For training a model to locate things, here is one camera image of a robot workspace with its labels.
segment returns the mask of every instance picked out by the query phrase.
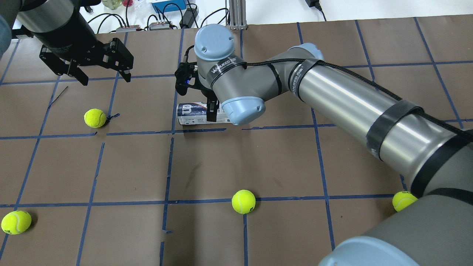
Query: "tennis ball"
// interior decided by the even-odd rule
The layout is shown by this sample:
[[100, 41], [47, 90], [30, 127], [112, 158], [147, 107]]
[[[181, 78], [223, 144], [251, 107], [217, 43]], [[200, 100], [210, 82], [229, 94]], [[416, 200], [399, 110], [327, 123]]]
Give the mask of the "tennis ball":
[[405, 207], [411, 205], [417, 200], [409, 191], [401, 191], [394, 195], [393, 206], [397, 212], [402, 211]]
[[239, 214], [250, 213], [254, 209], [256, 199], [251, 191], [242, 189], [232, 197], [232, 207]]
[[31, 225], [31, 215], [24, 211], [13, 211], [1, 220], [2, 230], [10, 235], [18, 235]]
[[93, 128], [99, 128], [107, 121], [107, 116], [99, 109], [90, 109], [84, 114], [84, 121]]

